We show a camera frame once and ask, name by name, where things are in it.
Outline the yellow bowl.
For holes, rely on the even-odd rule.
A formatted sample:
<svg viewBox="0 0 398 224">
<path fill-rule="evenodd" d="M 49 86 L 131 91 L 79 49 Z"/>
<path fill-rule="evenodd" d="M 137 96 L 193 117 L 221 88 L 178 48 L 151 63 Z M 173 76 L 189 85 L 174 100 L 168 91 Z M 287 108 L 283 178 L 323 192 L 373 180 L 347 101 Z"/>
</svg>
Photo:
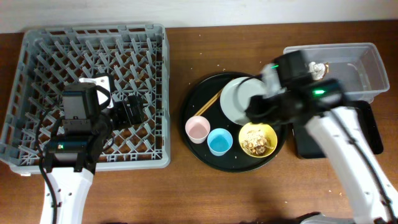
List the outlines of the yellow bowl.
<svg viewBox="0 0 398 224">
<path fill-rule="evenodd" d="M 276 150 L 278 138 L 277 138 L 277 135 L 276 135 L 274 129 L 271 126 L 269 126 L 268 124 L 262 124 L 262 123 L 261 124 L 253 124 L 253 123 L 245 124 L 239 132 L 239 136 L 238 136 L 239 145 L 241 146 L 241 141 L 243 140 L 244 134 L 246 134 L 248 131 L 251 131 L 251 130 L 261 130 L 271 140 L 271 145 L 274 147 L 274 149 L 267 152 L 264 156 L 252 156 L 241 147 L 242 150 L 247 155 L 249 155 L 251 157 L 255 157 L 255 158 L 263 158 L 263 157 L 267 157 L 267 156 L 271 155 Z"/>
</svg>

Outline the grey ceramic plate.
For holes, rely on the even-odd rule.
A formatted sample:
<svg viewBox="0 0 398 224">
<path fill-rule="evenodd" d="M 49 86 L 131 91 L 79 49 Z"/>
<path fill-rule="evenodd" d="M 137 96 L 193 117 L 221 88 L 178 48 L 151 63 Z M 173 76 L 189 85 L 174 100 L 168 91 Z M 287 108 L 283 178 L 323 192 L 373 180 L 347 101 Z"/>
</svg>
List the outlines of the grey ceramic plate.
<svg viewBox="0 0 398 224">
<path fill-rule="evenodd" d="M 230 81 L 222 90 L 220 96 L 221 110 L 233 123 L 244 126 L 249 122 L 245 110 L 249 106 L 252 96 L 264 95 L 265 84 L 256 79 L 250 79 L 239 86 L 246 77 L 236 78 Z"/>
</svg>

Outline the brown snack bar wrapper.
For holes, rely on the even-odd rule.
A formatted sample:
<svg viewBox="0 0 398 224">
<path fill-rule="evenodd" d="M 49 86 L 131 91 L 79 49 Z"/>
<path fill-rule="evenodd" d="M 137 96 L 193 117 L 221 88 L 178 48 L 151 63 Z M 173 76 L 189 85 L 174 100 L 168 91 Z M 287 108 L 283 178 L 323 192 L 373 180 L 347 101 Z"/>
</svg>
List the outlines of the brown snack bar wrapper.
<svg viewBox="0 0 398 224">
<path fill-rule="evenodd" d="M 322 80 L 329 71 L 328 63 L 315 63 L 310 62 L 308 64 L 308 70 L 312 74 L 312 78 L 315 81 Z"/>
</svg>

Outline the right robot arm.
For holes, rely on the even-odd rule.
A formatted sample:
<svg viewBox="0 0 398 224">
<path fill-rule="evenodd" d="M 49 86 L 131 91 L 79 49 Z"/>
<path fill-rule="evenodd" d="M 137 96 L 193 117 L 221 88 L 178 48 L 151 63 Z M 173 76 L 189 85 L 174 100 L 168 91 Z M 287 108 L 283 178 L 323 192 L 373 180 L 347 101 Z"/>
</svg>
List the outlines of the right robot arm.
<svg viewBox="0 0 398 224">
<path fill-rule="evenodd" d="M 251 97 L 252 123 L 304 128 L 335 170 L 353 209 L 353 223 L 397 223 L 397 190 L 376 160 L 355 109 L 337 79 L 314 80 L 302 51 L 281 55 L 261 72 L 265 93 Z"/>
</svg>

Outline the pink plastic cup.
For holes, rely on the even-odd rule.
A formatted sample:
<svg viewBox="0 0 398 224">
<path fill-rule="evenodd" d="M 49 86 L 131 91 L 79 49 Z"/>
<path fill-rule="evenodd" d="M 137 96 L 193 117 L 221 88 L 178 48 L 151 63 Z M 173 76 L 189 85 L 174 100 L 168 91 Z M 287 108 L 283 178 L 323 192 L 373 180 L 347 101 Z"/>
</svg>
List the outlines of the pink plastic cup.
<svg viewBox="0 0 398 224">
<path fill-rule="evenodd" d="M 192 116 L 185 123 L 185 132 L 195 144 L 203 143 L 210 133 L 210 123 L 203 116 Z"/>
</svg>

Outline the blue plastic cup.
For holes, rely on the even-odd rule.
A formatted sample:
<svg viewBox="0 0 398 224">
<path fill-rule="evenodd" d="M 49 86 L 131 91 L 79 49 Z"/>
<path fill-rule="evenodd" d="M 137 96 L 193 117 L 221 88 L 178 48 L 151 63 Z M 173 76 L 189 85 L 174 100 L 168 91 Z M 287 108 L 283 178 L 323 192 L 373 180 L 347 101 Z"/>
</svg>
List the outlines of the blue plastic cup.
<svg viewBox="0 0 398 224">
<path fill-rule="evenodd" d="M 214 156 L 223 156 L 232 148 L 233 137 L 228 130 L 216 128 L 209 133 L 207 145 Z"/>
</svg>

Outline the food scraps with rice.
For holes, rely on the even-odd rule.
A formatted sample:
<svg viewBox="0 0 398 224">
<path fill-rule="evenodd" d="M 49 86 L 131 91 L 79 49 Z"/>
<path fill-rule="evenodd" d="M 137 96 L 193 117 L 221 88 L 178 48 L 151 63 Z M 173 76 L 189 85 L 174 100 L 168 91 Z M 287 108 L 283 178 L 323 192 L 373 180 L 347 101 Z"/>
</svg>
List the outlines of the food scraps with rice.
<svg viewBox="0 0 398 224">
<path fill-rule="evenodd" d="M 261 130 L 251 130 L 244 134 L 241 147 L 252 156 L 264 156 L 274 149 L 271 140 Z"/>
</svg>

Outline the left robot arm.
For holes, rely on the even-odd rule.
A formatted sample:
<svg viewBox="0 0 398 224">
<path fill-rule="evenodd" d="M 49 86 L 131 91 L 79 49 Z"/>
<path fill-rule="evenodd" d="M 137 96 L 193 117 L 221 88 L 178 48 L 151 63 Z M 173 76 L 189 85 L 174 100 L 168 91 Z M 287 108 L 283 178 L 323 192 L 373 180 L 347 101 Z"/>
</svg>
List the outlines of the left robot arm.
<svg viewBox="0 0 398 224">
<path fill-rule="evenodd" d="M 64 115 L 39 164 L 45 181 L 41 223 L 81 223 L 96 164 L 115 143 L 113 132 L 143 122 L 140 97 L 131 95 L 102 111 L 109 103 L 94 96 L 63 96 Z"/>
</svg>

